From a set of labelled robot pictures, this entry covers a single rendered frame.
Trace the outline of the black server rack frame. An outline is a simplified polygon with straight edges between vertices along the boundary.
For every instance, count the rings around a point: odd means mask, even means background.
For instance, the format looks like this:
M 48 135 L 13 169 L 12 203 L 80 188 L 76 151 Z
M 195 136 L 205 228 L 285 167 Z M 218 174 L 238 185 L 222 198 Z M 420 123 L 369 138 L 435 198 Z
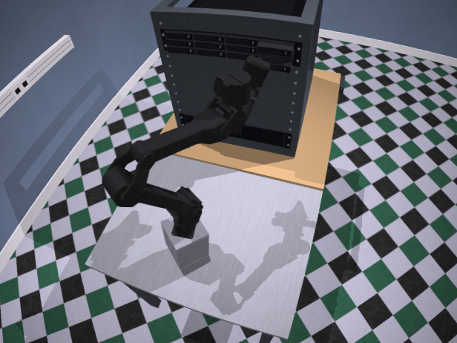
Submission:
M 215 95 L 219 75 L 242 71 L 245 61 L 168 53 L 165 30 L 294 42 L 292 72 L 269 71 L 241 134 L 230 133 L 221 143 L 295 157 L 312 83 L 323 0 L 194 0 L 187 7 L 174 7 L 179 1 L 163 0 L 150 11 L 177 127 L 204 111 Z

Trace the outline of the tan flat board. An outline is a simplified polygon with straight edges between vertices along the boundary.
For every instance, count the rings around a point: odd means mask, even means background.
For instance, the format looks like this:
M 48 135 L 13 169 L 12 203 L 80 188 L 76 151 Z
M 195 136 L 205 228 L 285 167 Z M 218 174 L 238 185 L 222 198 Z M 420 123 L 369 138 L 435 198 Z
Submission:
M 172 155 L 323 191 L 340 80 L 341 73 L 314 68 L 295 157 L 221 142 Z

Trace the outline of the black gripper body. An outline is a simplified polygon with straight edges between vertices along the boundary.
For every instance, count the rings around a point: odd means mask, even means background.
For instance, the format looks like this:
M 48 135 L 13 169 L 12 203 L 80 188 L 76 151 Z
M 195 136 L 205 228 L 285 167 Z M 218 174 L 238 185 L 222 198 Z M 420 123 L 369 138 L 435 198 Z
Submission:
M 259 88 L 257 88 L 257 84 L 260 80 L 264 80 L 267 77 L 267 74 L 270 70 L 271 64 L 266 62 L 262 59 L 259 59 L 255 56 L 248 56 L 245 64 L 243 66 L 243 71 L 249 73 L 251 75 L 251 91 L 250 91 L 250 103 L 251 109 L 253 108 L 253 104 L 256 100 L 256 97 L 259 93 Z M 253 83 L 253 84 L 252 84 Z

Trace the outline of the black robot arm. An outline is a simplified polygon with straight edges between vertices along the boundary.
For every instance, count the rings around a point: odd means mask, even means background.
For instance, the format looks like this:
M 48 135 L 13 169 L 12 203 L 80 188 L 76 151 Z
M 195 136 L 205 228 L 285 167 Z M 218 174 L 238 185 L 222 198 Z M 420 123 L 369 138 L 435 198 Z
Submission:
M 250 91 L 249 73 L 223 73 L 215 80 L 214 98 L 191 122 L 134 142 L 127 152 L 114 159 L 102 177 L 102 185 L 114 203 L 119 207 L 144 203 L 167 209 L 175 224 L 171 234 L 192 239 L 203 212 L 202 201 L 183 186 L 173 192 L 147 183 L 149 171 L 155 162 L 196 144 L 218 143 L 230 133 L 241 134 L 251 111 Z M 223 115 L 215 110 L 216 107 L 224 112 Z M 132 175 L 125 167 L 134 160 L 138 163 Z

